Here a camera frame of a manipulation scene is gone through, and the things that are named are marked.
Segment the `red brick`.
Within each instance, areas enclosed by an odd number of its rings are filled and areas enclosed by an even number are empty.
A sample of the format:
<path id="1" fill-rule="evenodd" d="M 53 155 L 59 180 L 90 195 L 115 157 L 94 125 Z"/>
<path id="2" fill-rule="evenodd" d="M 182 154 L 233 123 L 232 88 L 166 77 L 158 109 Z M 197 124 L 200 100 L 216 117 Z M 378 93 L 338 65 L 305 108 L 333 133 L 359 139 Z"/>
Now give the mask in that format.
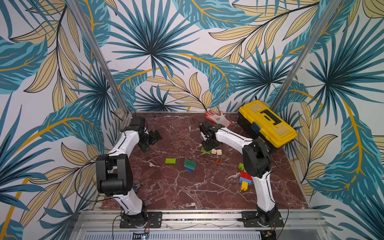
<path id="1" fill-rule="evenodd" d="M 240 177 L 243 178 L 243 179 L 252 180 L 252 176 L 249 175 L 249 174 L 246 173 L 246 172 L 243 172 L 243 171 L 241 171 Z"/>

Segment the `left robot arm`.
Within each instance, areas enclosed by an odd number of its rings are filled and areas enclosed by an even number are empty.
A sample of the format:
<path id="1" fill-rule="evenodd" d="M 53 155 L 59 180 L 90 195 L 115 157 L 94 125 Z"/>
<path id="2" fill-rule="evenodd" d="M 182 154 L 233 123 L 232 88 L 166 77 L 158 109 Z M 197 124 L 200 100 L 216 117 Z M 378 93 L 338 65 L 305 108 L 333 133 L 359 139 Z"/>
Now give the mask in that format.
<path id="1" fill-rule="evenodd" d="M 150 218 L 145 204 L 133 189 L 134 177 L 129 157 L 135 146 L 146 153 L 161 139 L 158 131 L 148 131 L 145 118 L 132 117 L 113 149 L 96 159 L 98 192 L 118 202 L 124 211 L 122 220 L 136 228 L 147 226 Z"/>

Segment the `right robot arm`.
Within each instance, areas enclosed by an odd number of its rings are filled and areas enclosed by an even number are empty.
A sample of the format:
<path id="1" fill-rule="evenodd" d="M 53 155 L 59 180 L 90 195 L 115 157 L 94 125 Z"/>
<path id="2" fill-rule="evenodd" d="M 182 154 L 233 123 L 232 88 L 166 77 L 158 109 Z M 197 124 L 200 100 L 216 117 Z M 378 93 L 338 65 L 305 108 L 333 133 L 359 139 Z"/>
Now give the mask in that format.
<path id="1" fill-rule="evenodd" d="M 206 151 L 224 144 L 242 154 L 243 166 L 252 177 L 257 194 L 256 221 L 261 227 L 272 225 L 274 219 L 279 219 L 280 212 L 273 197 L 270 181 L 272 158 L 263 140 L 246 138 L 223 125 L 212 126 L 209 122 L 199 124 L 199 130 L 204 139 L 202 146 Z"/>

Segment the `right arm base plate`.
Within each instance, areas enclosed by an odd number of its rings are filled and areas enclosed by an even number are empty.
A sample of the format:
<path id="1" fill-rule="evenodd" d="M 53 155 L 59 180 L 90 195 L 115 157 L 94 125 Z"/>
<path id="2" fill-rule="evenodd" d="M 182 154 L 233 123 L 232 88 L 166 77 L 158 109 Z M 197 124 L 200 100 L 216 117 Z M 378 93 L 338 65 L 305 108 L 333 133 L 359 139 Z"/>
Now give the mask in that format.
<path id="1" fill-rule="evenodd" d="M 275 228 L 284 226 L 283 218 L 279 212 L 265 215 L 257 211 L 243 211 L 237 221 L 242 222 L 245 228 Z"/>

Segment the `blue long brick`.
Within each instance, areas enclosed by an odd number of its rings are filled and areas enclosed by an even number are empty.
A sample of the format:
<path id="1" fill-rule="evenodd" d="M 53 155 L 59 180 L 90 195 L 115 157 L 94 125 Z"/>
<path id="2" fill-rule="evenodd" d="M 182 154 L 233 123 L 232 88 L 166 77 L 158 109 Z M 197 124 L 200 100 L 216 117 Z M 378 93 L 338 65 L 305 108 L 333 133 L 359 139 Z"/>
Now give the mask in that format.
<path id="1" fill-rule="evenodd" d="M 242 183 L 242 182 L 245 182 L 245 183 L 247 183 L 248 185 L 251 185 L 251 184 L 252 184 L 252 180 L 250 180 L 250 179 L 246 179 L 246 178 L 243 178 L 243 177 L 240 177 L 240 179 L 239 179 L 239 183 Z"/>

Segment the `yellow square brick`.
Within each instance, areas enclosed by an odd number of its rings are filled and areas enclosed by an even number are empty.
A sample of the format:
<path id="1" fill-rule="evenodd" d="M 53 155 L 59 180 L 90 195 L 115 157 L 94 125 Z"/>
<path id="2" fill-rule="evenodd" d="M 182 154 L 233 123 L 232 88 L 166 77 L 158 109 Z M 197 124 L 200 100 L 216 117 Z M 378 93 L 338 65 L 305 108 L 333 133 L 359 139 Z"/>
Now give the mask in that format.
<path id="1" fill-rule="evenodd" d="M 249 183 L 242 181 L 241 183 L 241 191 L 247 191 L 248 190 Z"/>

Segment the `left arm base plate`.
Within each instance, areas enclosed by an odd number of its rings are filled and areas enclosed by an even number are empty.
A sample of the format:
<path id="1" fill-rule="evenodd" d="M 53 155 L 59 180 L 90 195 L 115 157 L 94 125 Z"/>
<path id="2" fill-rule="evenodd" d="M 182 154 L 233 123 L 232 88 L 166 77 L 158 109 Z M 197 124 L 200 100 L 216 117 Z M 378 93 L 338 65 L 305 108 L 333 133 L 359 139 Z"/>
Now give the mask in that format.
<path id="1" fill-rule="evenodd" d="M 159 229 L 162 225 L 162 212 L 140 213 L 137 215 L 122 215 L 121 229 Z"/>

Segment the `light green square brick front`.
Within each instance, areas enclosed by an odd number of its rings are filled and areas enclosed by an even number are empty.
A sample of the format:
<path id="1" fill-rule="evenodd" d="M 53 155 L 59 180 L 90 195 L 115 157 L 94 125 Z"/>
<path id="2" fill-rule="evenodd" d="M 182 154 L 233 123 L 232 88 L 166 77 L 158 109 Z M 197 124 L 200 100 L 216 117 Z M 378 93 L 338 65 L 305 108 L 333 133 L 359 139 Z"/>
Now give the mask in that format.
<path id="1" fill-rule="evenodd" d="M 242 172 L 246 172 L 244 164 L 239 164 L 238 169 L 241 170 Z"/>

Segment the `dark green long brick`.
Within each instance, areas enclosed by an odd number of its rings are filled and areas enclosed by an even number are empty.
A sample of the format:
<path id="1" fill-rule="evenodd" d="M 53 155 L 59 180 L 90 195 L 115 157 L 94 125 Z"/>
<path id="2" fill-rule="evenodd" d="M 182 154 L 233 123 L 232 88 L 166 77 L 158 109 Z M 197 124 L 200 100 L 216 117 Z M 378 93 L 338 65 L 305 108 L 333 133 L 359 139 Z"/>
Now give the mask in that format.
<path id="1" fill-rule="evenodd" d="M 194 170 L 196 168 L 196 162 L 190 161 L 190 160 L 185 160 L 184 162 L 184 167 Z"/>

